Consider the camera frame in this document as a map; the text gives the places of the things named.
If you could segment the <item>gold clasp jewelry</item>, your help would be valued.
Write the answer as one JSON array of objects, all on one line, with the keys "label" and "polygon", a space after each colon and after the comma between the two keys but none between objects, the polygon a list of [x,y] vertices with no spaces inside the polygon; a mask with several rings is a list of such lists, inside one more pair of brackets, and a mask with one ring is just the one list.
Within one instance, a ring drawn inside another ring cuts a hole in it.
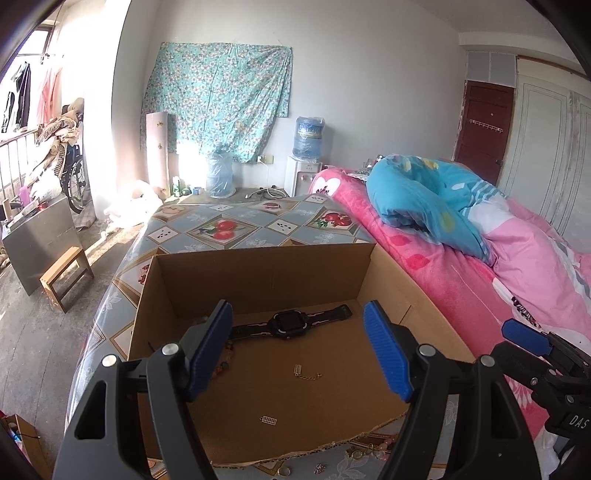
[{"label": "gold clasp jewelry", "polygon": [[386,461],[394,450],[399,435],[380,433],[368,434],[353,439],[351,446],[346,449],[349,459],[361,460],[363,457],[373,456]]}]

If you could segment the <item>silver rectangular charm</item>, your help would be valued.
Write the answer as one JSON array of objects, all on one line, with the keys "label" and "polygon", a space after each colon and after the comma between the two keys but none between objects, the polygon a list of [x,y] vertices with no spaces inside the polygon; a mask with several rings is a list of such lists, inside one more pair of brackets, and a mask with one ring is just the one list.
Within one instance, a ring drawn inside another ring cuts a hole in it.
[{"label": "silver rectangular charm", "polygon": [[276,423],[277,423],[276,418],[266,416],[266,415],[260,416],[259,421],[262,422],[263,424],[270,425],[270,426],[276,426]]}]

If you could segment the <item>pink blanket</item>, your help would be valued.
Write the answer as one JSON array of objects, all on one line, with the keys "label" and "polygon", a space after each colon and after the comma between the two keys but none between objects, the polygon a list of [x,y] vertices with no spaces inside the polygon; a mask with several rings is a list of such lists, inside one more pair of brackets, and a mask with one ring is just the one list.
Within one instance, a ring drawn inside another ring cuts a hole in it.
[{"label": "pink blanket", "polygon": [[414,229],[382,222],[362,181],[325,169],[312,193],[346,207],[439,308],[474,355],[501,341],[509,318],[533,318],[545,331],[590,350],[590,256],[578,253],[540,216],[508,202],[510,218],[493,229],[493,266]]}]

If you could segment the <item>small wooden stool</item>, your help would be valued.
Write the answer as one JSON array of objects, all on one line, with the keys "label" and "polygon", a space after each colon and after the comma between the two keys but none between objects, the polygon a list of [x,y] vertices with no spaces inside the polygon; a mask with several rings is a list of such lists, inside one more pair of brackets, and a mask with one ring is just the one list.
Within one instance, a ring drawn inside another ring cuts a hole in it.
[{"label": "small wooden stool", "polygon": [[51,304],[65,313],[63,299],[83,276],[93,279],[94,273],[85,251],[72,246],[41,275],[39,281]]}]

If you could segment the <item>brown cardboard box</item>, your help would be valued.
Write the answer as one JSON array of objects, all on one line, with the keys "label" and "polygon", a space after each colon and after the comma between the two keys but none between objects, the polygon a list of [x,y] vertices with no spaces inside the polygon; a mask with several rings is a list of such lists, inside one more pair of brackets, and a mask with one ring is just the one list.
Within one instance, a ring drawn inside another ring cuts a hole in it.
[{"label": "brown cardboard box", "polygon": [[[155,256],[135,316],[129,356],[150,355],[228,301],[235,323],[280,311],[315,313],[346,304],[353,316],[300,338],[238,341],[228,371],[188,407],[214,466],[239,467],[315,451],[375,430],[405,414],[389,389],[363,327],[376,300],[445,356],[472,361],[448,320],[380,246],[335,244]],[[263,424],[260,416],[277,419]]]}]

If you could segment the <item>white wardrobe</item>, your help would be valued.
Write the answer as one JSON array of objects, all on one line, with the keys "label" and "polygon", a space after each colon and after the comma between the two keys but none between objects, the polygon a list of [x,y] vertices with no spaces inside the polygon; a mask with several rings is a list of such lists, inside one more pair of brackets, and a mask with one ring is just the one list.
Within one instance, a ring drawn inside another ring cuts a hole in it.
[{"label": "white wardrobe", "polygon": [[499,188],[590,251],[590,81],[520,57]]}]

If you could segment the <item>blue patterned quilt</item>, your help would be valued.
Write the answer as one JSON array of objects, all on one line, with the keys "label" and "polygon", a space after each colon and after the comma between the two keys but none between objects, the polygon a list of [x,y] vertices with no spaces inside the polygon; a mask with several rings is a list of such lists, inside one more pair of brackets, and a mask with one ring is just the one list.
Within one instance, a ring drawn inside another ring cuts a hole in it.
[{"label": "blue patterned quilt", "polygon": [[495,263],[486,236],[511,217],[506,196],[468,168],[456,162],[390,155],[373,166],[366,186],[384,223],[422,230],[489,266]]}]

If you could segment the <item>black wrist watch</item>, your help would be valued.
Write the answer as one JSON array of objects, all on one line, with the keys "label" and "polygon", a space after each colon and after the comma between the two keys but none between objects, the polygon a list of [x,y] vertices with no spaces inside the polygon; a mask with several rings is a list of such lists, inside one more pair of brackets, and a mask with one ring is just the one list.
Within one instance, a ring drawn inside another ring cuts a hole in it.
[{"label": "black wrist watch", "polygon": [[305,313],[291,309],[277,312],[269,321],[263,323],[238,325],[231,329],[229,339],[238,341],[252,337],[266,337],[288,340],[304,336],[309,330],[326,323],[348,320],[353,312],[348,305],[342,304],[330,310]]}]

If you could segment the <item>grey metal cabinet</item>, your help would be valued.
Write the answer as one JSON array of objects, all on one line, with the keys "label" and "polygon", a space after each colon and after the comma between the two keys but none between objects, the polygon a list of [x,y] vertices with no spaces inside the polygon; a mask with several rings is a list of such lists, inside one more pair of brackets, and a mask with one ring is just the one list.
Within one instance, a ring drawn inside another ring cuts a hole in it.
[{"label": "grey metal cabinet", "polygon": [[4,228],[2,242],[28,296],[41,286],[40,277],[64,252],[72,246],[81,247],[63,194],[15,228]]}]

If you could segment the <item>fruit patterned tablecloth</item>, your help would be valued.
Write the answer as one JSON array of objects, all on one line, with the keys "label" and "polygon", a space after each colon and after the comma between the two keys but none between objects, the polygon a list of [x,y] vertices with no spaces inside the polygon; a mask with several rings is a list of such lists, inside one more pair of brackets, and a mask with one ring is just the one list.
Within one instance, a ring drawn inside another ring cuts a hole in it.
[{"label": "fruit patterned tablecloth", "polygon": [[[73,380],[70,404],[78,403],[103,357],[114,354],[131,359],[135,316],[155,256],[359,243],[377,245],[353,216],[324,195],[259,203],[179,204],[159,208],[125,255],[102,299]],[[233,350],[235,345],[222,352],[211,380],[228,371]],[[403,415],[375,430],[396,431]],[[375,479],[383,468],[383,460],[373,456],[353,460],[346,454],[353,439],[367,433],[308,453],[246,466],[215,468],[223,479]]]}]

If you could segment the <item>dark red door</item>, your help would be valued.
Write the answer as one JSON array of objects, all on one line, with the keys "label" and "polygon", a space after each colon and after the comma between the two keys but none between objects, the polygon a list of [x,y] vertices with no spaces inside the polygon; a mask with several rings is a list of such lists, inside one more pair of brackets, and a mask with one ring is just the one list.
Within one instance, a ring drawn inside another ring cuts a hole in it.
[{"label": "dark red door", "polygon": [[515,89],[472,81],[466,83],[454,160],[496,185],[508,145]]}]

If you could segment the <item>bicycle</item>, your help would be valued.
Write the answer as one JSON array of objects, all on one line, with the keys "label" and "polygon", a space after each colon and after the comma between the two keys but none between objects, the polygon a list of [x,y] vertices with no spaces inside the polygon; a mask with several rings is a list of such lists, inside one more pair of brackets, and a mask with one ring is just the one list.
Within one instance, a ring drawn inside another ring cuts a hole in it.
[{"label": "bicycle", "polygon": [[70,209],[80,214],[91,199],[84,157],[79,145],[66,145],[66,156],[60,177],[62,192]]}]

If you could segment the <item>clear plastic bag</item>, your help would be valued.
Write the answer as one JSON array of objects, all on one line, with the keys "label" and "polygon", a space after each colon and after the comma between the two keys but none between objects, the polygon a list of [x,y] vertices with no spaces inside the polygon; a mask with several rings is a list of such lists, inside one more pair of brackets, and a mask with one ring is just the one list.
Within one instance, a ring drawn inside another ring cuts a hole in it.
[{"label": "clear plastic bag", "polygon": [[232,157],[228,152],[214,150],[206,160],[205,190],[212,198],[228,198],[235,194]]}]

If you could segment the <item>white narrow cabinet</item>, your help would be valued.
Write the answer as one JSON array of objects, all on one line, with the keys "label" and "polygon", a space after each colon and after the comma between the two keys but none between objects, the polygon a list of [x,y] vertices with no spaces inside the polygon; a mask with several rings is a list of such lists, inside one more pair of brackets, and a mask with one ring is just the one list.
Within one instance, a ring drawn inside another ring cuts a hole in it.
[{"label": "white narrow cabinet", "polygon": [[146,162],[148,183],[163,191],[169,189],[167,113],[146,115]]}]

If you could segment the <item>white water dispenser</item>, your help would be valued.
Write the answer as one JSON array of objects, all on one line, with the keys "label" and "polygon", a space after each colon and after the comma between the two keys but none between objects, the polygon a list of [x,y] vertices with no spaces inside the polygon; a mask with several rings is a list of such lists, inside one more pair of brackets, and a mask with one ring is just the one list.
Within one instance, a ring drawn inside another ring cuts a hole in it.
[{"label": "white water dispenser", "polygon": [[288,157],[286,171],[284,171],[283,189],[290,197],[307,194],[315,175],[321,170],[321,162],[310,162]]}]

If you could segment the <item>blue water bottle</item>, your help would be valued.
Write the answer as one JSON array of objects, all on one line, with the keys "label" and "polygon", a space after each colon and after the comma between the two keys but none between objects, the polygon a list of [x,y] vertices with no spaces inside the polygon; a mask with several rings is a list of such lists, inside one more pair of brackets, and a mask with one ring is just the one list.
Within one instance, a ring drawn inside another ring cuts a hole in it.
[{"label": "blue water bottle", "polygon": [[318,162],[322,156],[322,117],[298,117],[295,122],[294,158],[301,161]]}]

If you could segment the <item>floral teal curtain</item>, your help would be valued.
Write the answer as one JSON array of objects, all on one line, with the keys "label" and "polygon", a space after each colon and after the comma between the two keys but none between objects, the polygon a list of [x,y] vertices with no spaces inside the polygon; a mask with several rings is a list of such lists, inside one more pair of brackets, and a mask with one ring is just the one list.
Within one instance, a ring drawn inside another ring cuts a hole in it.
[{"label": "floral teal curtain", "polygon": [[293,62],[293,50],[280,45],[164,42],[141,114],[168,114],[169,152],[189,142],[205,154],[252,162],[276,119],[290,113]]}]

